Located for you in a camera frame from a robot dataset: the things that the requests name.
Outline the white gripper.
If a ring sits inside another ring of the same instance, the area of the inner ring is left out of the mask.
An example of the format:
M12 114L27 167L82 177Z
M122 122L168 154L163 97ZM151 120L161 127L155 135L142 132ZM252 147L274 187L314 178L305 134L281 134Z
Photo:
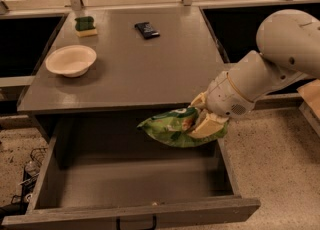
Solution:
M201 139L222 130L228 117L244 116L254 108L255 103L245 99L230 81L228 72L223 71L209 84L206 92L199 93L193 99L190 106L199 109L206 107L213 112L202 111L195 125L187 132L192 138Z

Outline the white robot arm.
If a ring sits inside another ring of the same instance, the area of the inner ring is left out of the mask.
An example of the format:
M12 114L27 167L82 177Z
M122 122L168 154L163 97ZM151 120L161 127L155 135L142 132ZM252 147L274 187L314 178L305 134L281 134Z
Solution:
M192 102L199 118L188 131L207 138L230 118L245 115L264 95L308 76L320 78L320 21L300 10L280 10L268 16L256 34L258 49L221 72Z

